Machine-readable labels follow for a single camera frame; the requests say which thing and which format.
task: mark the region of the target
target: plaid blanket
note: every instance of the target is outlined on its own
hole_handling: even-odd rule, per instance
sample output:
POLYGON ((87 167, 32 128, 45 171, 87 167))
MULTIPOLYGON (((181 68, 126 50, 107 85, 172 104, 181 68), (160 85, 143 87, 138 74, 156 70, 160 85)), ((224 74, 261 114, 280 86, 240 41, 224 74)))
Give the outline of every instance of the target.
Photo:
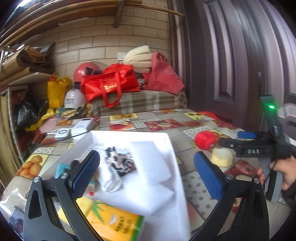
MULTIPOLYGON (((108 94, 108 102, 118 99, 117 93, 108 94)), ((123 115, 163 109, 186 109, 187 98, 181 91, 174 95, 162 91, 140 91, 122 93, 121 100, 112 108, 107 108, 102 97, 93 100, 91 112, 95 117, 107 115, 123 115)))

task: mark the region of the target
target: red ball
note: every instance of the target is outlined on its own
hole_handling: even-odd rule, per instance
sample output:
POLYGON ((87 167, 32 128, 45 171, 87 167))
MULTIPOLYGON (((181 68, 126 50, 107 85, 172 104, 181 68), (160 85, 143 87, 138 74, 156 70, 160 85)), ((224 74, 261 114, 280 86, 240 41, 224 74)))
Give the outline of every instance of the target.
POLYGON ((211 131, 197 133, 194 140, 196 146, 202 150, 209 150, 211 145, 216 142, 216 136, 211 131))
POLYGON ((96 65, 95 63, 92 63, 92 62, 83 63, 83 64, 79 65, 74 72, 74 76, 73 76, 74 82, 81 82, 82 81, 82 77, 87 75, 85 73, 86 68, 92 69, 91 74, 93 74, 96 70, 101 70, 100 67, 98 65, 96 65))

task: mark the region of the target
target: black phone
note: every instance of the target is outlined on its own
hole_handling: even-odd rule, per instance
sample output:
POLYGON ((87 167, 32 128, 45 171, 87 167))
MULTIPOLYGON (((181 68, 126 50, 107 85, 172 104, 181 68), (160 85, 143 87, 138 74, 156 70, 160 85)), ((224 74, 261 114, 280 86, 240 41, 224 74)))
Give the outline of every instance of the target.
POLYGON ((24 216, 25 213, 19 207, 15 206, 9 219, 8 224, 9 226, 15 231, 15 233, 24 240, 24 216))

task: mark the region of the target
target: red tote bag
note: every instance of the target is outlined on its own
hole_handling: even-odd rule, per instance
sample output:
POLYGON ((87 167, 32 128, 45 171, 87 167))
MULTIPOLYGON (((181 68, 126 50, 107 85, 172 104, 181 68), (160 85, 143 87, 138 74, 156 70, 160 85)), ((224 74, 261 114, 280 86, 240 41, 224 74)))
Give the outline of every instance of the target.
POLYGON ((106 107, 111 108, 119 102, 122 92, 140 91, 140 87, 131 65, 112 64, 102 74, 84 76, 80 91, 85 93, 89 102, 102 96, 106 107), (117 93, 118 100, 109 104, 109 93, 117 93))
POLYGON ((143 74, 147 82, 143 86, 144 90, 178 94, 184 88, 184 84, 163 54, 159 52, 154 53, 151 57, 151 62, 151 72, 143 74))

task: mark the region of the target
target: yellow sponge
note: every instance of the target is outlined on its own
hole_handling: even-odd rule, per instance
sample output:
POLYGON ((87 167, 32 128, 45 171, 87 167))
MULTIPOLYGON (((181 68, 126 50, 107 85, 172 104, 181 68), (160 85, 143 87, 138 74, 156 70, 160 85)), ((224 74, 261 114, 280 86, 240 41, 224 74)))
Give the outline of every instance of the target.
POLYGON ((211 155, 211 162, 219 167, 229 167, 233 163, 233 155, 228 149, 215 148, 211 155))
MULTIPOLYGON (((76 203, 77 205, 79 206, 79 208, 81 209, 82 213, 84 214, 84 216, 86 216, 89 211, 91 210, 92 206, 94 205, 94 201, 87 198, 87 197, 81 197, 81 198, 78 198, 76 200, 76 203)), ((61 220, 63 220, 66 224, 69 225, 69 222, 66 218, 66 215, 64 214, 64 211, 62 208, 59 209, 59 211, 57 212, 59 218, 61 220)))

